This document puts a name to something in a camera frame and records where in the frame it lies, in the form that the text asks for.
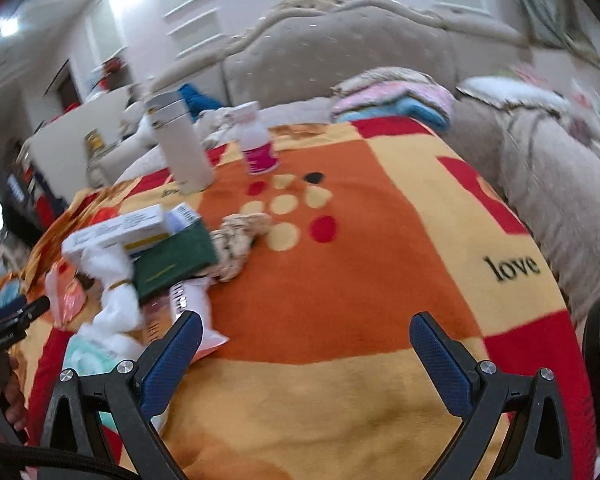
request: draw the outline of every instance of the patterned blanket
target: patterned blanket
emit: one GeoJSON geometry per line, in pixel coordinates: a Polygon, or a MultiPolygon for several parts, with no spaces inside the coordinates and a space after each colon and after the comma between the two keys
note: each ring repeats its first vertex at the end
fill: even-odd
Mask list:
{"type": "MultiPolygon", "coordinates": [[[[459,425],[410,346],[423,310],[478,360],[552,368],[574,478],[592,478],[589,383],[570,318],[534,241],[484,180],[410,119],[273,132],[271,174],[247,175],[229,144],[211,152],[218,179],[202,193],[182,196],[165,170],[77,196],[24,270],[40,293],[62,238],[106,206],[186,200],[210,229],[235,212],[272,215],[242,274],[210,288],[214,327],[230,341],[190,367],[171,401],[163,438],[189,478],[423,477],[459,425]]],[[[24,353],[40,355],[45,323],[24,353]]],[[[51,330],[37,367],[27,355],[34,439],[67,339],[51,330]]],[[[506,429],[503,417],[482,478],[506,429]]]]}

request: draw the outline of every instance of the white bottle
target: white bottle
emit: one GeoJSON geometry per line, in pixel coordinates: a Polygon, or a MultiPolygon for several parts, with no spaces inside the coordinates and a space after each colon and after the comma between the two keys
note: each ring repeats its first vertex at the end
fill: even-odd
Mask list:
{"type": "Polygon", "coordinates": [[[187,105],[178,92],[146,102],[149,122],[182,194],[202,191],[215,180],[214,170],[196,135],[187,105]]]}
{"type": "Polygon", "coordinates": [[[229,112],[248,171],[251,174],[267,173],[278,166],[269,130],[258,120],[260,104],[257,101],[235,107],[229,112]]]}

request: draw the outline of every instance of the tufted headboard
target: tufted headboard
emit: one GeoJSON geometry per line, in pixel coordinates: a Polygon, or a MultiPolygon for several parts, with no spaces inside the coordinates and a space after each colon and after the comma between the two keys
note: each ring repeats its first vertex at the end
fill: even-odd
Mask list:
{"type": "Polygon", "coordinates": [[[522,33],[484,16],[416,10],[393,0],[285,1],[243,36],[178,60],[150,91],[191,82],[229,105],[257,100],[270,107],[328,97],[336,83],[377,66],[419,70],[453,91],[467,77],[533,64],[538,56],[547,66],[559,53],[571,68],[560,63],[555,74],[541,73],[556,79],[555,90],[567,93],[573,72],[600,94],[599,69],[565,51],[531,47],[522,33]]]}

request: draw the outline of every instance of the white box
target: white box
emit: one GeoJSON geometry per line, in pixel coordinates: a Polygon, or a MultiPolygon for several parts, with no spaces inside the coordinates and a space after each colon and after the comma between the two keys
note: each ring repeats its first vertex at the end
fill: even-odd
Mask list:
{"type": "Polygon", "coordinates": [[[162,208],[152,205],[71,233],[62,242],[62,256],[78,266],[86,247],[122,243],[127,253],[133,255],[157,245],[170,235],[162,208]]]}

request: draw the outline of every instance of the black dot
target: black dot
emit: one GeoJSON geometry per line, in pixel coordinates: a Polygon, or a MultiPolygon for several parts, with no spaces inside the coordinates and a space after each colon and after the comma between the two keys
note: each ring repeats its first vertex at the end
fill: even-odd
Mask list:
{"type": "Polygon", "coordinates": [[[314,171],[313,173],[307,173],[304,176],[304,180],[309,184],[320,184],[324,179],[324,174],[319,171],[314,171]]]}

